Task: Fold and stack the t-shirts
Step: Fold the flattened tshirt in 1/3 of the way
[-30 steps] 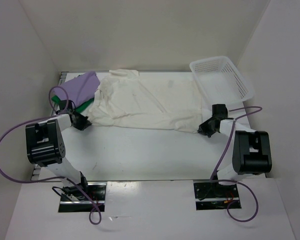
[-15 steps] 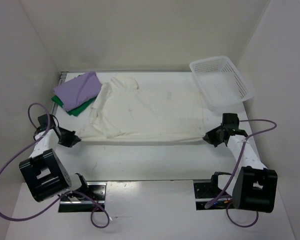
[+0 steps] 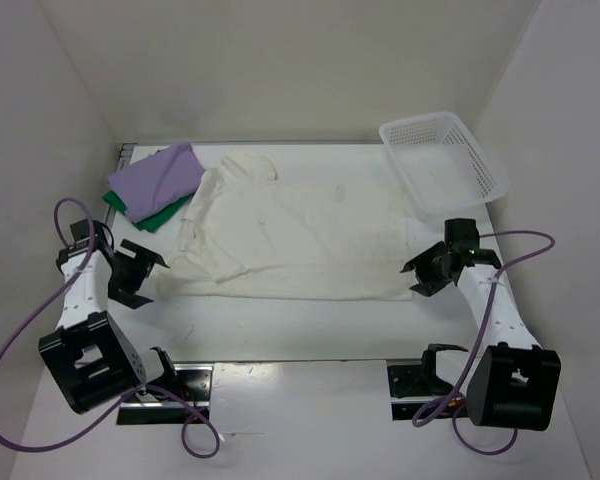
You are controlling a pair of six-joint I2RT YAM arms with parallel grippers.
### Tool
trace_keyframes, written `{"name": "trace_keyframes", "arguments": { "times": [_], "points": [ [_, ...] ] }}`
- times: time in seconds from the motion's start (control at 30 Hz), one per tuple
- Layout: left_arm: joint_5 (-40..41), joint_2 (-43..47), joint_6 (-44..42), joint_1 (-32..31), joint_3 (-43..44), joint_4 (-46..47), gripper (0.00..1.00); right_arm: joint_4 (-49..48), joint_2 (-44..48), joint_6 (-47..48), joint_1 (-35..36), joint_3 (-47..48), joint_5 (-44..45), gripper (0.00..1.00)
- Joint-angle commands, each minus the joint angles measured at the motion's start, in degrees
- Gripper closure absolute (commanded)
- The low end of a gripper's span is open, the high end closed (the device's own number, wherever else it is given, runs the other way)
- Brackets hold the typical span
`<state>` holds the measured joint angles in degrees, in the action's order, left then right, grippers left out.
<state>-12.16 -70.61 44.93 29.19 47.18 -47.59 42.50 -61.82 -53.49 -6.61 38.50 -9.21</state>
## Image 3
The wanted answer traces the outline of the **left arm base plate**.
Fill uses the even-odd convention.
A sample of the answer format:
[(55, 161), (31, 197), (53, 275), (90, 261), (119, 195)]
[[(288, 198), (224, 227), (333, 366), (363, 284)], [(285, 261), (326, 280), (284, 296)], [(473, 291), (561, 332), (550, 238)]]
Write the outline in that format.
[[(165, 386), (190, 406), (209, 418), (213, 369), (211, 364), (176, 363), (177, 380)], [(160, 393), (140, 393), (126, 400), (117, 410), (116, 424), (121, 426), (181, 425), (189, 413), (178, 402)]]

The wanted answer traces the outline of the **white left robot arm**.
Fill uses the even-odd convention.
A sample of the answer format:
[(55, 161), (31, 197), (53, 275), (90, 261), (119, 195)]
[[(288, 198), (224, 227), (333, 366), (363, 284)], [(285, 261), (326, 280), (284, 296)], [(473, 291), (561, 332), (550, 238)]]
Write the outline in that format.
[(54, 332), (38, 351), (70, 408), (86, 413), (128, 391), (145, 388), (160, 400), (174, 396), (180, 376), (159, 347), (134, 347), (109, 312), (110, 301), (136, 310), (151, 300), (137, 293), (163, 257), (129, 240), (125, 254), (98, 240), (78, 240), (60, 251), (57, 266), (72, 282)]

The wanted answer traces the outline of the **lavender t shirt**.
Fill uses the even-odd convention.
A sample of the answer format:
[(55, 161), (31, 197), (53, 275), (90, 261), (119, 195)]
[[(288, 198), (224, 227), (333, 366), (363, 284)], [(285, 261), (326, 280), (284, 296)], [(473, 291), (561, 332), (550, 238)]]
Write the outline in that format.
[(126, 218), (137, 222), (193, 194), (204, 173), (192, 146), (179, 143), (110, 175), (107, 185), (125, 203)]

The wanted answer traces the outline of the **cream t shirt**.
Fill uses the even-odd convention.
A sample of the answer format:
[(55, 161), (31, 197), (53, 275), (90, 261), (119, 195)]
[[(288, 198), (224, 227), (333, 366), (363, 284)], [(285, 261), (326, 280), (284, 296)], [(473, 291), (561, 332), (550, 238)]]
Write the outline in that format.
[(162, 297), (408, 301), (407, 202), (395, 186), (289, 183), (267, 157), (207, 170), (180, 222)]

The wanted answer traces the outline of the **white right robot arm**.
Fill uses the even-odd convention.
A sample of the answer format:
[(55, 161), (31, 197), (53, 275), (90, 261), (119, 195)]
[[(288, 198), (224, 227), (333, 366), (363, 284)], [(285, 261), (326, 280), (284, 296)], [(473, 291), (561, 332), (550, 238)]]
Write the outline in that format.
[(548, 428), (561, 361), (541, 346), (522, 320), (512, 296), (501, 283), (505, 265), (497, 253), (477, 246), (439, 242), (409, 260), (411, 289), (431, 297), (452, 284), (458, 288), (478, 326), (474, 346), (451, 391), (427, 414), (413, 417), (417, 427), (430, 423), (462, 393), (476, 426), (544, 431)]

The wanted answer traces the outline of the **green t shirt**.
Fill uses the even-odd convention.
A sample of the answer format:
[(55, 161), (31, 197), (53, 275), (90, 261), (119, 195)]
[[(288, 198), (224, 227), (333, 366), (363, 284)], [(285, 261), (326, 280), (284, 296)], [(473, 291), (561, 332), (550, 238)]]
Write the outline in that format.
[[(105, 195), (109, 191), (107, 191), (102, 196), (103, 200), (105, 198)], [(113, 191), (111, 191), (111, 192), (113, 193), (114, 198), (118, 198), (121, 201), (122, 207), (123, 207), (122, 215), (126, 216), (127, 207), (126, 207), (125, 203)], [(161, 228), (163, 225), (165, 225), (192, 198), (193, 198), (192, 195), (182, 197), (182, 198), (176, 200), (175, 202), (167, 205), (163, 209), (157, 211), (153, 215), (147, 216), (147, 217), (143, 218), (141, 221), (133, 222), (133, 226), (139, 231), (146, 231), (146, 232), (154, 234), (157, 232), (157, 230), (159, 228)]]

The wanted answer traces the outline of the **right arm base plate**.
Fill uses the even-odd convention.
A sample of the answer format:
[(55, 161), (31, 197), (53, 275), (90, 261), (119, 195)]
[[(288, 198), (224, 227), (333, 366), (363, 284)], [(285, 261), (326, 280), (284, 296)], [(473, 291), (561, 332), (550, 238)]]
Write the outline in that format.
[(393, 421), (411, 421), (423, 405), (448, 394), (452, 385), (434, 376), (421, 360), (387, 363), (387, 376)]

